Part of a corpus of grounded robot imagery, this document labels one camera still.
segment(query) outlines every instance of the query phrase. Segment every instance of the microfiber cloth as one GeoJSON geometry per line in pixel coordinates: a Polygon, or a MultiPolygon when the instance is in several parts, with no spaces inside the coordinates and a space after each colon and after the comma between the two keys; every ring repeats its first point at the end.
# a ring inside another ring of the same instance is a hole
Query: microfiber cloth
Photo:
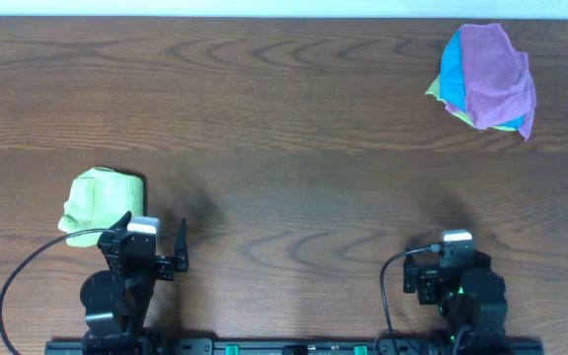
{"type": "MultiPolygon", "coordinates": [[[[440,75],[438,75],[438,77],[435,78],[435,80],[433,81],[433,83],[429,87],[429,90],[426,91],[426,94],[427,95],[433,95],[435,97],[435,99],[437,99],[439,102],[446,104],[446,110],[448,112],[452,113],[455,117],[466,122],[471,127],[474,127],[474,125],[472,124],[472,120],[470,120],[470,117],[468,117],[468,115],[464,111],[462,111],[459,107],[454,106],[451,103],[448,103],[446,100],[444,100],[440,97],[440,75]]],[[[516,128],[514,128],[514,127],[508,127],[508,126],[503,126],[503,125],[502,126],[494,126],[492,128],[502,130],[502,131],[509,131],[509,132],[516,130],[516,128]]]]}
{"type": "MultiPolygon", "coordinates": [[[[144,181],[109,168],[91,168],[74,179],[58,229],[72,233],[108,228],[127,211],[133,216],[143,215],[144,181]]],[[[98,242],[99,236],[100,233],[93,233],[69,238],[67,244],[90,247],[98,242]]]]}
{"type": "Polygon", "coordinates": [[[500,24],[463,25],[460,31],[465,111],[474,127],[522,116],[519,133],[530,138],[536,96],[528,54],[514,49],[500,24]]]}
{"type": "MultiPolygon", "coordinates": [[[[464,25],[455,32],[451,40],[444,49],[442,54],[442,63],[440,65],[440,99],[446,103],[446,110],[450,113],[458,111],[466,111],[465,104],[465,84],[462,66],[462,51],[463,51],[463,37],[462,30],[464,25]]],[[[500,122],[499,126],[510,127],[517,130],[523,124],[524,118],[522,116],[516,117],[509,121],[500,122]]]]}

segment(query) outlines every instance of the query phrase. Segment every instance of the black wire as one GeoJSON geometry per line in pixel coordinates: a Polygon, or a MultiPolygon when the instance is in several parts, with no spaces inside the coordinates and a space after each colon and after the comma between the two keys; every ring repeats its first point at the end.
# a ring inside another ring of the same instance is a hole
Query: black wire
{"type": "Polygon", "coordinates": [[[12,345],[12,343],[10,342],[10,338],[8,337],[8,334],[6,333],[6,328],[4,326],[4,317],[3,317],[3,308],[4,308],[4,297],[6,296],[6,291],[8,291],[8,287],[10,287],[10,284],[12,283],[12,280],[15,279],[15,277],[17,276],[17,274],[24,268],[26,267],[26,265],[28,265],[28,263],[30,261],[32,261],[32,259],[34,259],[37,255],[39,255],[42,251],[44,251],[45,249],[60,243],[66,239],[72,238],[72,237],[78,237],[78,236],[82,236],[82,235],[86,235],[86,234],[90,234],[90,233],[115,233],[114,230],[110,230],[110,229],[104,229],[104,228],[96,228],[96,229],[90,229],[90,230],[85,230],[85,231],[80,231],[80,232],[74,232],[71,234],[68,234],[66,236],[62,236],[59,238],[56,238],[55,240],[47,243],[46,245],[40,247],[39,249],[37,249],[35,252],[33,252],[30,256],[28,256],[27,259],[24,260],[24,262],[22,262],[16,269],[15,271],[12,272],[12,274],[10,274],[10,277],[8,277],[8,280],[6,280],[6,283],[4,284],[4,287],[1,289],[1,293],[0,293],[0,334],[1,334],[1,339],[4,341],[4,344],[6,344],[6,347],[8,348],[8,350],[15,354],[15,355],[21,355],[21,353],[15,349],[15,347],[12,345]]]}
{"type": "Polygon", "coordinates": [[[458,351],[460,350],[460,343],[462,342],[462,336],[467,332],[471,331],[472,328],[468,324],[464,324],[460,330],[458,330],[457,335],[455,335],[455,339],[453,340],[453,351],[451,355],[457,355],[458,351]]]}
{"type": "Polygon", "coordinates": [[[385,307],[385,318],[387,319],[387,327],[390,330],[391,344],[393,345],[393,351],[396,355],[399,354],[399,351],[398,351],[398,345],[395,342],[395,333],[393,331],[393,327],[391,326],[390,307],[387,304],[387,293],[385,292],[385,270],[387,270],[387,267],[390,266],[391,262],[396,260],[396,259],[399,259],[399,258],[407,256],[407,255],[419,253],[419,252],[429,251],[430,249],[431,249],[431,247],[416,248],[416,249],[407,250],[407,251],[403,251],[401,253],[398,253],[398,254],[390,257],[389,260],[385,261],[385,264],[383,264],[383,268],[381,269],[381,294],[383,295],[383,306],[385,307]]]}

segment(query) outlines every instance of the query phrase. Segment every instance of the purple cloth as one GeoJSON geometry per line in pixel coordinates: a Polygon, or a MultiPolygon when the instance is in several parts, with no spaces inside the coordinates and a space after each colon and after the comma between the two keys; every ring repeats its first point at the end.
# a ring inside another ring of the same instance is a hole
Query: purple cloth
{"type": "Polygon", "coordinates": [[[456,112],[463,112],[463,110],[449,102],[446,102],[446,106],[444,106],[444,108],[450,112],[450,113],[456,113],[456,112]]]}
{"type": "Polygon", "coordinates": [[[530,138],[536,95],[529,57],[514,49],[501,25],[462,26],[461,65],[466,112],[474,127],[524,116],[519,133],[530,138]]]}

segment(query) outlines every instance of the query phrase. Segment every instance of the green cloth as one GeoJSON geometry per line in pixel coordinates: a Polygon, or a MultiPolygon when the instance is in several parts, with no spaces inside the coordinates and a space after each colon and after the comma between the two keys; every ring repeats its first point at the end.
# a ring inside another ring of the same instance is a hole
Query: green cloth
{"type": "MultiPolygon", "coordinates": [[[[144,181],[109,168],[91,168],[74,179],[58,229],[72,233],[108,228],[127,211],[133,216],[143,215],[144,181]]],[[[67,244],[90,247],[98,242],[99,236],[100,233],[92,233],[74,237],[68,239],[67,244]]]]}
{"type": "MultiPolygon", "coordinates": [[[[444,103],[444,105],[447,103],[446,100],[440,98],[440,76],[438,75],[437,78],[435,78],[435,80],[433,81],[433,83],[431,84],[431,86],[429,87],[429,90],[426,91],[427,95],[433,95],[435,97],[435,99],[437,99],[439,102],[444,103]]],[[[468,114],[464,111],[457,111],[457,112],[451,112],[455,117],[461,119],[462,121],[468,123],[470,125],[470,127],[474,128],[474,124],[472,124],[472,120],[470,119],[470,117],[468,117],[468,114]]],[[[516,129],[512,128],[512,127],[506,127],[506,126],[494,126],[492,128],[498,129],[498,130],[502,130],[502,131],[508,131],[508,132],[513,132],[516,129]]]]}

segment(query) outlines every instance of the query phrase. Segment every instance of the pile of cloths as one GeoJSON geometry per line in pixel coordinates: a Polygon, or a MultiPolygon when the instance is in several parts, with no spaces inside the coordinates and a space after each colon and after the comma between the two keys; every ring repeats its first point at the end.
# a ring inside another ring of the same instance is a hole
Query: pile of cloths
{"type": "Polygon", "coordinates": [[[426,94],[477,129],[532,133],[536,93],[529,56],[499,24],[463,25],[444,49],[440,75],[426,94]]]}

